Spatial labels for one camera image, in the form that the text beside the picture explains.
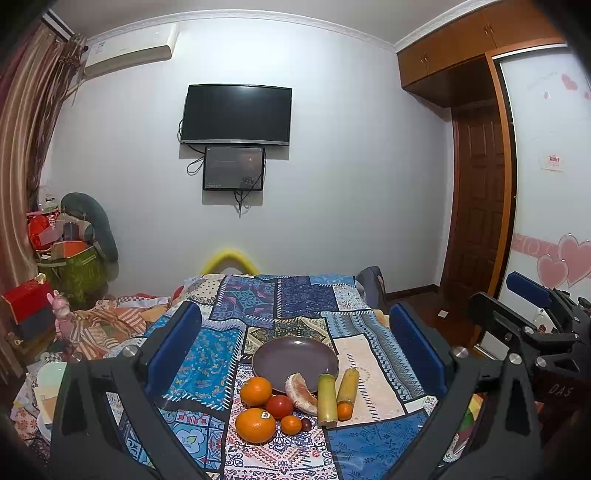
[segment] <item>blue gripper pad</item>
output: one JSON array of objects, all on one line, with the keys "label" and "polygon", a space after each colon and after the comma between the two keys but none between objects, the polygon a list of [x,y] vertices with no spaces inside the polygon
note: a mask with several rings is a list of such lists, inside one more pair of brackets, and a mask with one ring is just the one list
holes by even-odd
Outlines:
[{"label": "blue gripper pad", "polygon": [[166,325],[152,332],[142,345],[145,393],[150,400],[164,395],[201,330],[201,310],[184,301]]},{"label": "blue gripper pad", "polygon": [[[443,398],[453,376],[447,342],[439,332],[427,327],[406,302],[397,303],[390,310],[390,330],[425,393]],[[431,345],[427,336],[435,345]]]},{"label": "blue gripper pad", "polygon": [[506,284],[509,290],[517,293],[517,295],[533,303],[540,309],[552,305],[550,293],[546,288],[518,272],[507,275]]}]

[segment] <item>air conditioner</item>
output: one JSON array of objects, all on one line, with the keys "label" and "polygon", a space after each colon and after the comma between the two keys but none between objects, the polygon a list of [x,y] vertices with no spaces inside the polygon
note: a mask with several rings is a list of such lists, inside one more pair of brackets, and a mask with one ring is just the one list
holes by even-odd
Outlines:
[{"label": "air conditioner", "polygon": [[91,46],[84,67],[87,78],[115,70],[169,60],[178,38],[177,24],[155,25],[98,42]]}]

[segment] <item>ceiling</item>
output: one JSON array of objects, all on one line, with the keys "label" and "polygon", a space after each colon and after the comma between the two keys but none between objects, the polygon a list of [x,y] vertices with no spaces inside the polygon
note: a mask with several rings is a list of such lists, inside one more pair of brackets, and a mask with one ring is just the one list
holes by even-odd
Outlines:
[{"label": "ceiling", "polygon": [[251,9],[319,18],[392,44],[463,0],[59,0],[53,11],[88,37],[178,12]]}]

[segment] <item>tv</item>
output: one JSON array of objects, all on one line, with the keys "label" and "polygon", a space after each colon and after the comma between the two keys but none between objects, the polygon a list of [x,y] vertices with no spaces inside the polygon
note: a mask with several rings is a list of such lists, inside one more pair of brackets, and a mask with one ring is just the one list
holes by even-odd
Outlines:
[{"label": "tv", "polygon": [[181,143],[289,145],[291,89],[189,85]]},{"label": "tv", "polygon": [[258,147],[207,147],[203,190],[262,190],[264,157]]}]

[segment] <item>cardboard box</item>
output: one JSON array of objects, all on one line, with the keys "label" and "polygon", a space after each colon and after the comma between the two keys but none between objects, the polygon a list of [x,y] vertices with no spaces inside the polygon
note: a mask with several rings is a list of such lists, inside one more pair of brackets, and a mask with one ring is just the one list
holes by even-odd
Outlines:
[{"label": "cardboard box", "polygon": [[56,242],[51,246],[51,259],[70,258],[86,250],[86,242]]}]

